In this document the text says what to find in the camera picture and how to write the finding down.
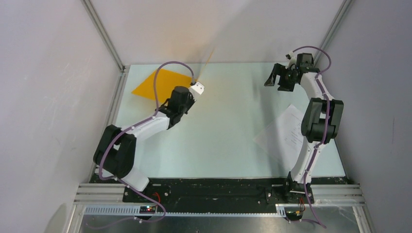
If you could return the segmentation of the orange file folder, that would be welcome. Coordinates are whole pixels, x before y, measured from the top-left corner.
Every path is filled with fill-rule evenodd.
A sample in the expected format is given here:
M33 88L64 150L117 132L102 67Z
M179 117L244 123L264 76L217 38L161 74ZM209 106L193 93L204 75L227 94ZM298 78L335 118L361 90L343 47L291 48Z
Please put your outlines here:
M150 100L155 100L155 93L153 89L155 73L156 71L149 75L131 93ZM159 102L163 102L169 98L172 90L176 86L189 88L191 81L191 76L162 68L156 79L156 92Z

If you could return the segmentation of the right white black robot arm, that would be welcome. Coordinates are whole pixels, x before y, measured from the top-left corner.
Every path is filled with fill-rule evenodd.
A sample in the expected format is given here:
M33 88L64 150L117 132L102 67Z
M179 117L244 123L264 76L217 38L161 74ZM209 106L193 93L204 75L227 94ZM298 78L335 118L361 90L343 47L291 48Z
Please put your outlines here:
M327 90L312 54L294 56L290 52L286 58L288 64L276 63L264 85L278 85L279 91L292 92L298 84L304 89L309 103L301 123L304 140L297 161L284 183L267 192L267 201L298 204L309 196L312 169L320 153L338 134L344 103L333 98Z

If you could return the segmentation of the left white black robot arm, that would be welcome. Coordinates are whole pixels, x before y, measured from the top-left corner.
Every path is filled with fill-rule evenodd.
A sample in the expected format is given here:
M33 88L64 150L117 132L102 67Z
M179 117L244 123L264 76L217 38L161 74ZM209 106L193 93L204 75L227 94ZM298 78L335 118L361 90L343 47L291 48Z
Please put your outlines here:
M148 185L149 178L135 164L137 143L179 123L204 90L200 82L189 88L176 86L154 116L130 127L107 126L93 156L94 163L99 166L100 179L120 179L135 189L134 195L141 202L149 201L153 188Z

